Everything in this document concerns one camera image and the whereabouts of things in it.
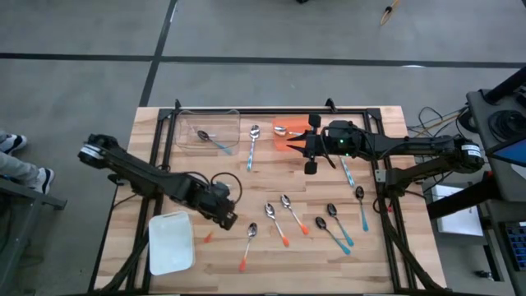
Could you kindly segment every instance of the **orange object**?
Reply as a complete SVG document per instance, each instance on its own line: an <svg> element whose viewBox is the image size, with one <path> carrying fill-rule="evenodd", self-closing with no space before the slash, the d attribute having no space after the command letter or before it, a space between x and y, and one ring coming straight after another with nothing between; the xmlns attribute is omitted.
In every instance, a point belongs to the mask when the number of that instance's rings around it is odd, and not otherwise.
<svg viewBox="0 0 526 296"><path fill-rule="evenodd" d="M210 233L206 236L204 239L205 243L209 243L212 240L212 234L214 234L214 231L210 231Z"/></svg>
<svg viewBox="0 0 526 296"><path fill-rule="evenodd" d="M302 231L303 231L303 234L309 234L309 229L302 224Z"/></svg>
<svg viewBox="0 0 526 296"><path fill-rule="evenodd" d="M309 117L308 115L300 116L300 117L293 117L293 118L274 118L272 119L272 130L274 131L274 127L285 127L287 128L287 135L285 136L278 136L274 134L274 145L276 146L277 151L295 151L292 148L287 147L287 145L294 145L298 147L304 147L305 141L287 141L290 138L294 138L296 136L289 135L288 132L301 132L304 133L305 130L310 130L311 126L309 125Z"/></svg>
<svg viewBox="0 0 526 296"><path fill-rule="evenodd" d="M244 257L241 261L241 264L239 265L239 271L245 271L245 267L247 267L247 257Z"/></svg>
<svg viewBox="0 0 526 296"><path fill-rule="evenodd" d="M283 239L283 244L285 245L285 247L288 247L288 238L285 238L284 236L281 238Z"/></svg>

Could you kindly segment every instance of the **person's foot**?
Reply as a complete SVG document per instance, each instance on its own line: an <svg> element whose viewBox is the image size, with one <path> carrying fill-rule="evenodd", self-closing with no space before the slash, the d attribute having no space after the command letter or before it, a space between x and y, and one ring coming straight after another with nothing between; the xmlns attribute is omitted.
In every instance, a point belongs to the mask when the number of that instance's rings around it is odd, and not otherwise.
<svg viewBox="0 0 526 296"><path fill-rule="evenodd" d="M40 192L48 194L51 182L55 178L55 172L52 169L40 168L39 175L36 177L36 181L32 184L26 184L27 187Z"/></svg>
<svg viewBox="0 0 526 296"><path fill-rule="evenodd" d="M0 151L11 155L15 150L19 150L27 145L27 138L22 135L7 135L7 139L0 143Z"/></svg>

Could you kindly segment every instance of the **wooden table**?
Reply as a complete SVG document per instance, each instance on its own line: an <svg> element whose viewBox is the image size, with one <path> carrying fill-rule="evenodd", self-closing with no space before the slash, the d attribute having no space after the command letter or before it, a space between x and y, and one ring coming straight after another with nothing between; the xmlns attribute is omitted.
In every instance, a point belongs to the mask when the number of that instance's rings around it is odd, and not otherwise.
<svg viewBox="0 0 526 296"><path fill-rule="evenodd" d="M399 106L380 109L385 134L407 136L402 109ZM144 161L150 158L158 111L157 108L139 108L136 113L128 151ZM356 184L363 186L366 192L363 203L370 229L366 233L362 230L358 201L338 159L333 156L337 169L332 169L326 160L319 158L318 173L304 174L306 159L299 153L275 150L271 128L271 120L275 117L242 115L239 153L235 156L191 157L186 156L176 145L172 146L172 171L199 171L208 178L223 171L234 173L241 179L243 196L235 210L239 215L238 221L230 231L222 230L197 212L188 210L195 236L195 265L187 271L153 276L151 293L316 294L392 291L380 216L372 209L376 192L370 163L346 159ZM335 119L353 120L363 127L363 120L357 115L323 115L322 126ZM246 167L251 141L248 132L252 124L261 127L261 136L257 140L252 172L248 173ZM164 143L161 142L160 146L158 163ZM414 165L413 157L397 156L391 159L393 167L407 168ZM417 192L421 190L416 185L409 189ZM310 229L307 236L302 233L292 215L280 205L281 194L290 197L296 214ZM120 187L115 202L130 195L129 187ZM232 192L231 198L236 195L237 192ZM290 247L283 245L272 220L266 217L266 202L274 205L279 224L290 240ZM351 256L345 256L329 234L315 225L316 216L324 217L328 228L344 242L338 225L326 214L326 204L329 202L337 206L338 217L355 242L354 247L351 247ZM445 286L424 200L406 195L400 202L411 251L432 279ZM122 203L113 211L95 288L107 284L130 254L140 203L138 197ZM163 214L178 210L185 209L165 197ZM251 243L247 269L240 273L238 265L247 245L247 226L251 222L258 224L259 232ZM203 239L212 230L211 243L204 243ZM400 278L403 286L407 287L404 264L398 250L396 252ZM143 256L137 285L140 285L144 264Z"/></svg>

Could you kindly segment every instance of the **spoon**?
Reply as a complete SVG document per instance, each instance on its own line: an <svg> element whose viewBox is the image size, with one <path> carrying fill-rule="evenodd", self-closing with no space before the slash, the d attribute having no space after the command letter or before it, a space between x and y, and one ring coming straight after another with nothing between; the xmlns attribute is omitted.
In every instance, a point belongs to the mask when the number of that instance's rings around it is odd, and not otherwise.
<svg viewBox="0 0 526 296"><path fill-rule="evenodd" d="M250 138L252 138L252 144L250 146L250 156L248 156L247 171L252 169L252 159L254 158L254 146L256 146L256 139L260 137L260 127L256 124L250 129Z"/></svg>
<svg viewBox="0 0 526 296"><path fill-rule="evenodd" d="M268 202L265 205L265 212L266 212L266 215L268 215L269 218L271 218L274 221L274 224L276 224L276 227L278 228L278 231L279 231L279 235L281 235L281 238L283 239L283 245L285 245L285 247L288 247L288 239L285 238L285 235L283 234L283 232L281 231L281 228L278 225L278 221L276 221L274 207Z"/></svg>
<svg viewBox="0 0 526 296"><path fill-rule="evenodd" d="M358 201L360 201L360 211L362 212L362 227L363 227L363 231L369 231L369 225L367 225L367 220L365 219L365 212L363 211L363 204L362 204L362 199L365 196L365 192L363 191L363 187L362 186L356 187L355 194L356 194L356 198L358 199Z"/></svg>
<svg viewBox="0 0 526 296"><path fill-rule="evenodd" d="M245 267L247 266L248 247L250 246L250 241L257 234L257 224L256 223L254 222L250 223L250 226L248 226L247 234L248 234L247 249L245 250L245 256L243 256L243 260L241 260L241 264L239 265L239 271L245 271Z"/></svg>
<svg viewBox="0 0 526 296"><path fill-rule="evenodd" d="M289 135L294 135L294 136L301 136L303 134L301 132L287 132L286 127L274 127L274 133L278 136L286 136L287 133Z"/></svg>
<svg viewBox="0 0 526 296"><path fill-rule="evenodd" d="M205 132L205 131L197 131L197 136L202 139L203 141L211 141L212 143L214 143L216 146L218 146L220 149L222 149L226 154L228 155L232 155L232 152L230 151L229 148L227 148L227 146L223 146L221 144L219 144L218 142L212 140L210 138L210 136Z"/></svg>
<svg viewBox="0 0 526 296"><path fill-rule="evenodd" d="M318 227L320 229L323 229L324 231L328 232L330 234L330 236L333 238L333 240L335 240L337 242L337 244L339 245L339 247L342 248L342 250L344 250L344 253L349 255L351 253L351 250L349 250L347 247L345 247L328 229L327 229L327 223L325 222L325 220L323 220L323 218L321 217L316 217L316 225L318 225Z"/></svg>
<svg viewBox="0 0 526 296"><path fill-rule="evenodd" d="M347 231L345 231L342 224L339 222L338 217L336 217L337 211L336 206L333 204L327 205L327 212L329 213L329 216L334 217L336 219L336 222L338 222L339 228L342 229L342 232L344 233L345 239L347 240L347 243L349 246L354 246L353 240L348 236Z"/></svg>
<svg viewBox="0 0 526 296"><path fill-rule="evenodd" d="M300 222L300 220L294 213L293 208L290 206L290 199L288 199L288 197L284 194L281 195L281 204L283 205L285 209L289 209L290 212L293 213L294 219L296 219L296 222L298 222L299 227L302 228L303 234L305 235L309 234L309 229L305 225L303 225L302 222Z"/></svg>

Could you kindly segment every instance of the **concrete floor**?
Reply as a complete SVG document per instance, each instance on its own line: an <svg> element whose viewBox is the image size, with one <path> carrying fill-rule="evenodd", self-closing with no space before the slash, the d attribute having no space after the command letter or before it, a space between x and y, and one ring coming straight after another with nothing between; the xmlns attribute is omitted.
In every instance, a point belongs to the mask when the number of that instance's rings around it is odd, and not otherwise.
<svg viewBox="0 0 526 296"><path fill-rule="evenodd" d="M153 55L169 0L0 2L1 53ZM526 9L520 0L407 0L390 22L390 0L179 0L163 55L524 62ZM47 211L33 238L39 266L17 284L38 295L87 290L115 187L76 154L90 133L127 144L149 62L0 60L0 127L22 133L19 154L57 172L51 193L69 200ZM185 64L162 62L149 106L402 105L408 124L431 106L448 113L465 93L491 88L514 68L406 68ZM452 127L445 133L454 133ZM450 183L479 174L452 175ZM448 286L510 294L510 284L474 275L480 246L437 237Z"/></svg>

